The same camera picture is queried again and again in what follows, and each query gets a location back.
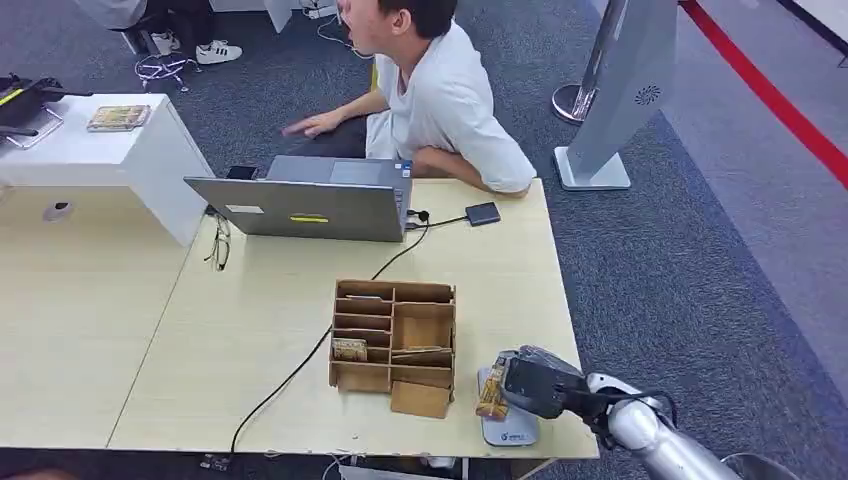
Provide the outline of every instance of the metal pole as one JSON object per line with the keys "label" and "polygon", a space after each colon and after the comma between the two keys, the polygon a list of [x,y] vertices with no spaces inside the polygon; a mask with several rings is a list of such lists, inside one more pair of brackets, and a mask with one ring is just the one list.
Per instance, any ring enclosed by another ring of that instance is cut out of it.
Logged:
{"label": "metal pole", "polygon": [[609,0],[607,2],[598,35],[595,37],[595,45],[592,47],[592,55],[583,74],[583,82],[580,85],[569,84],[554,92],[552,99],[554,112],[561,119],[580,125],[586,120],[595,95],[598,93],[598,80],[601,76],[601,65],[604,56],[609,49],[615,30],[621,20],[621,14],[627,0]]}

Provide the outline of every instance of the man's hand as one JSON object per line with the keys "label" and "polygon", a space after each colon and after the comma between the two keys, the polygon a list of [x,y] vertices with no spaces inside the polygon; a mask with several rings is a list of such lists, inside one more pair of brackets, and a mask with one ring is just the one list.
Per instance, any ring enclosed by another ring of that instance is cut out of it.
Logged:
{"label": "man's hand", "polygon": [[295,123],[294,125],[288,126],[283,129],[283,135],[303,133],[309,138],[315,138],[322,133],[332,132],[344,120],[345,116],[342,112],[339,110],[333,110],[332,112],[315,115],[314,117],[309,117]]}

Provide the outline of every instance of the white label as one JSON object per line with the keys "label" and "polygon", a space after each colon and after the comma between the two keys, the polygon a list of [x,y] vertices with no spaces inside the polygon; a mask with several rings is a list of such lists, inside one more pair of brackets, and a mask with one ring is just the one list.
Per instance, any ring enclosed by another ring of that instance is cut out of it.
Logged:
{"label": "white label", "polygon": [[227,205],[227,209],[233,213],[265,213],[262,208],[251,205]]}

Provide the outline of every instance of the cardboard organizer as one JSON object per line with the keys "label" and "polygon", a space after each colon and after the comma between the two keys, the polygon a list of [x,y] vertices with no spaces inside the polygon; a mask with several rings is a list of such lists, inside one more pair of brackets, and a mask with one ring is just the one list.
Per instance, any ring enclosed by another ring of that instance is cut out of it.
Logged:
{"label": "cardboard organizer", "polygon": [[392,411],[444,418],[453,399],[455,301],[450,285],[339,280],[330,385],[391,393]]}

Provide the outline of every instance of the wooden desk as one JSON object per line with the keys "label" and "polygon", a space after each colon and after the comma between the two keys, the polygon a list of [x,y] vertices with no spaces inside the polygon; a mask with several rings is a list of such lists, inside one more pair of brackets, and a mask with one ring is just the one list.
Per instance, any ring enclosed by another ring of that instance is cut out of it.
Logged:
{"label": "wooden desk", "polygon": [[[491,196],[453,180],[418,180],[416,209],[433,222]],[[574,416],[542,423],[530,448],[492,448],[474,415],[476,372],[503,349],[540,345],[579,365],[540,181],[500,199],[503,222],[437,228],[381,279],[457,287],[456,400],[447,419],[395,414],[388,395],[328,386],[325,344],[249,424],[238,451],[500,458],[594,458]],[[227,451],[234,430],[306,356],[331,320],[338,278],[370,278],[401,245],[233,233],[226,271],[203,262],[208,220],[189,254],[128,400],[114,449]],[[419,233],[410,233],[407,243]]]}
{"label": "wooden desk", "polygon": [[126,187],[15,188],[0,245],[0,446],[105,448],[188,248]]}

